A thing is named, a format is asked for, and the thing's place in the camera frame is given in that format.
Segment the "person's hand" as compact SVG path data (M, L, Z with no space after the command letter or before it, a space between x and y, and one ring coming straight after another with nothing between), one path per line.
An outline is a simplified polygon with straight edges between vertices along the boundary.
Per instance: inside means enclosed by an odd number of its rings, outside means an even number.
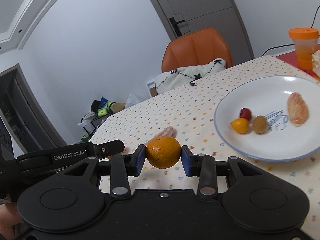
M1 235L5 239L15 239L14 226L22 223L16 203L1 205Z

